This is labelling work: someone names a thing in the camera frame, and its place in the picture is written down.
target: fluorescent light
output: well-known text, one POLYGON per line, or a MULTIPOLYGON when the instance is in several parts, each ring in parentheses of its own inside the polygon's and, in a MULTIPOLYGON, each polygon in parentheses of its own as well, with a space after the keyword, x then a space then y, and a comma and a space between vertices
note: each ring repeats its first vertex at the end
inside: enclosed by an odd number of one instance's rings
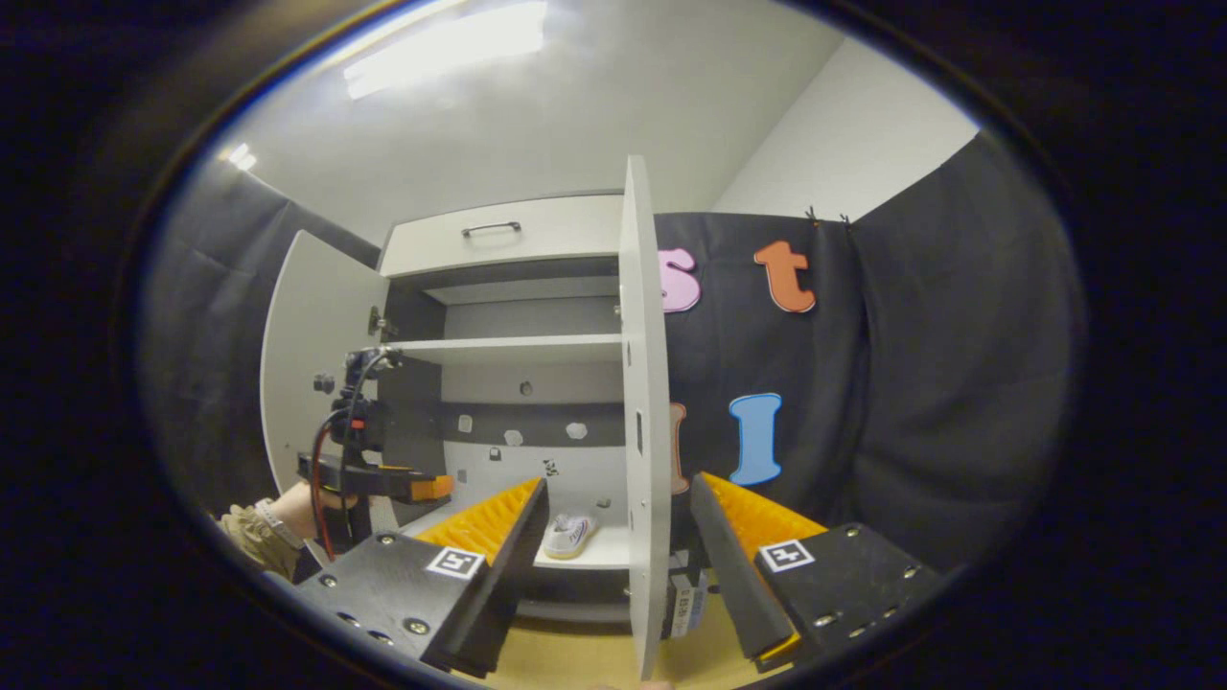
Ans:
POLYGON ((243 156, 247 156, 247 151, 248 151, 247 144, 239 144, 238 146, 234 147, 233 151, 231 151, 229 158, 227 160, 234 165, 238 165, 238 162, 243 160, 243 156))
POLYGON ((350 98, 447 70, 541 49, 545 2, 520 2, 427 28, 345 70, 350 98))
POLYGON ((371 29, 369 32, 360 36, 358 38, 352 41, 348 45, 345 45, 336 53, 329 55, 328 59, 324 61, 323 66, 330 68, 342 60, 347 60, 357 55, 358 53, 366 50, 367 48, 371 48, 372 45, 383 41, 384 38, 388 38, 389 36, 396 33, 398 31, 401 31, 405 27, 420 22, 426 17, 437 15, 443 10, 455 7, 456 5, 464 1, 465 0, 436 0, 434 2, 428 2, 421 7, 417 7, 416 10, 405 12, 399 17, 393 17, 385 21, 384 23, 377 26, 375 28, 371 29))

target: white sneaker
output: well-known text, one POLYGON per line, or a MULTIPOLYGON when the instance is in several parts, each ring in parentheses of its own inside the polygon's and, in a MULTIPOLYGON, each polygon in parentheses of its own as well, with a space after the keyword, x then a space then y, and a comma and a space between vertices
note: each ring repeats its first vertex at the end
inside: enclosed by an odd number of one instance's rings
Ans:
POLYGON ((596 532, 596 521, 588 516, 568 516, 560 513, 545 530, 541 550, 551 559, 574 559, 596 532))

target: ceiling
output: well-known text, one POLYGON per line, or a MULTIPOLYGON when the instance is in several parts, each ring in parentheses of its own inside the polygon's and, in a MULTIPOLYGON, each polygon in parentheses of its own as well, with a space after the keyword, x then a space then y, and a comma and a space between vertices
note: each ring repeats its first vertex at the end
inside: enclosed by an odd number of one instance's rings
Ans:
MULTIPOLYGON (((504 1, 469 0, 393 38, 504 1)), ((767 0, 550 0, 539 53, 351 101, 319 64, 222 141, 252 173, 382 246, 396 222, 621 189, 647 157, 656 211, 707 211, 842 41, 767 0)))

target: wooden floor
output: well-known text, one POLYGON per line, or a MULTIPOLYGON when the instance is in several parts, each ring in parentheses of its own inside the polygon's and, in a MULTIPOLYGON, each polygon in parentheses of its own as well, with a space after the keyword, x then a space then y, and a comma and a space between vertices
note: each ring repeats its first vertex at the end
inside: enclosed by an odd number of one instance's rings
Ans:
MULTIPOLYGON (((725 690, 789 668, 760 674, 755 664, 741 656, 723 597, 713 594, 708 597, 708 608, 697 629, 685 637, 660 643, 653 680, 669 680, 677 690, 725 690)), ((639 676, 634 647, 625 632, 601 626, 524 621, 508 632, 498 657, 498 672, 479 683, 496 690, 585 690, 594 685, 637 690, 639 676)))

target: drawer handle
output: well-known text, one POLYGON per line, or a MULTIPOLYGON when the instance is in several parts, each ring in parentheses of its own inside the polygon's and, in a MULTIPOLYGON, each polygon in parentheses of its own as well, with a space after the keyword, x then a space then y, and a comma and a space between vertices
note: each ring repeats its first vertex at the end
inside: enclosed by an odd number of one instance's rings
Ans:
POLYGON ((496 222, 496 223, 490 223, 490 225, 479 225, 479 226, 474 226, 474 227, 466 227, 466 228, 464 228, 464 230, 460 231, 460 235, 464 236, 464 237, 469 237, 470 232, 472 232, 475 230, 486 230, 487 227, 509 227, 509 228, 514 230, 515 232, 520 231, 520 223, 518 223, 515 221, 509 221, 509 222, 496 222))

